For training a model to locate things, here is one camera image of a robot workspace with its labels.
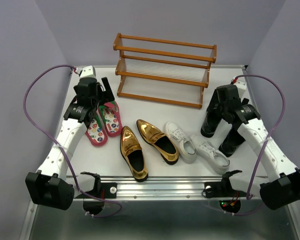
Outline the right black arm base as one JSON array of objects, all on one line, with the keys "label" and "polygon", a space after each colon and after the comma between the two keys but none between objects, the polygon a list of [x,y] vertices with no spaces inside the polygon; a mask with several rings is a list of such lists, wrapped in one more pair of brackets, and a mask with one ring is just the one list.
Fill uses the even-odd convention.
[{"label": "right black arm base", "polygon": [[239,213],[241,209],[240,197],[245,197],[246,192],[242,190],[235,190],[233,183],[230,182],[230,177],[238,177],[242,170],[232,170],[224,173],[221,181],[210,181],[204,183],[204,188],[201,195],[207,199],[221,198],[219,206],[225,213],[233,216],[245,216],[247,213]]}]

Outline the gold loafer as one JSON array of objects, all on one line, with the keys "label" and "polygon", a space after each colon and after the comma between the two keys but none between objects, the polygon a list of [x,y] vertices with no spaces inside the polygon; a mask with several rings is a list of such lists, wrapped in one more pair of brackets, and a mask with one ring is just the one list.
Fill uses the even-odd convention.
[{"label": "gold loafer", "polygon": [[149,173],[145,163],[142,147],[136,135],[128,126],[124,126],[121,132],[120,152],[127,163],[133,178],[137,182],[146,181]]},{"label": "gold loafer", "polygon": [[174,165],[179,160],[179,152],[168,136],[151,123],[138,119],[137,129],[142,139],[153,146],[168,165]]}]

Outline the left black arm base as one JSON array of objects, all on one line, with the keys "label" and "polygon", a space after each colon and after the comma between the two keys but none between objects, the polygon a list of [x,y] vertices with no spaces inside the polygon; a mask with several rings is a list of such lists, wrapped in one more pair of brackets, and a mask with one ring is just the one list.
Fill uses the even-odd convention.
[{"label": "left black arm base", "polygon": [[114,201],[118,191],[116,182],[102,182],[99,174],[91,172],[81,172],[77,176],[77,182],[81,190],[93,196],[93,198],[86,196],[74,186],[74,198],[82,200],[82,208],[86,216],[105,218],[115,214],[116,204],[95,200],[95,198]]}]

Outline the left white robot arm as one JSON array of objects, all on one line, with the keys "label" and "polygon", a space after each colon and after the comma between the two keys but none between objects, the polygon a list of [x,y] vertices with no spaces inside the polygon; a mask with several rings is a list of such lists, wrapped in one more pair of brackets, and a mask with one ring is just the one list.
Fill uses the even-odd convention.
[{"label": "left white robot arm", "polygon": [[81,194],[97,199],[101,193],[101,179],[96,173],[84,171],[67,179],[67,172],[74,171],[71,158],[97,108],[115,99],[107,77],[101,80],[89,75],[80,77],[74,86],[75,97],[65,111],[58,136],[51,137],[53,145],[48,156],[36,172],[29,172],[25,178],[33,203],[67,210]]}]

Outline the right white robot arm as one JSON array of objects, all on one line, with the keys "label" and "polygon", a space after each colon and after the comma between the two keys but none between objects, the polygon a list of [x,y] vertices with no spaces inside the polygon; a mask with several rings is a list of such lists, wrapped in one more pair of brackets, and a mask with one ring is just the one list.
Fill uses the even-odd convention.
[{"label": "right white robot arm", "polygon": [[247,142],[258,156],[268,182],[261,183],[258,195],[271,210],[300,200],[300,169],[291,162],[266,130],[261,115],[247,99],[242,100],[236,85],[215,89],[217,112],[232,128],[219,146],[219,151],[230,157]]}]

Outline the black loafer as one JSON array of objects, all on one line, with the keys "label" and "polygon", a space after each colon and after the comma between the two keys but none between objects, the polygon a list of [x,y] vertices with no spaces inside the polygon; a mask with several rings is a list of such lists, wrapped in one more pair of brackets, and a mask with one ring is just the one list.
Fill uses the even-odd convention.
[{"label": "black loafer", "polygon": [[201,126],[200,133],[206,137],[211,138],[214,136],[216,129],[221,122],[222,116],[218,109],[219,102],[211,99],[205,113],[205,118]]},{"label": "black loafer", "polygon": [[220,144],[218,150],[226,157],[232,156],[245,139],[238,133],[234,126],[231,127],[224,141]]}]

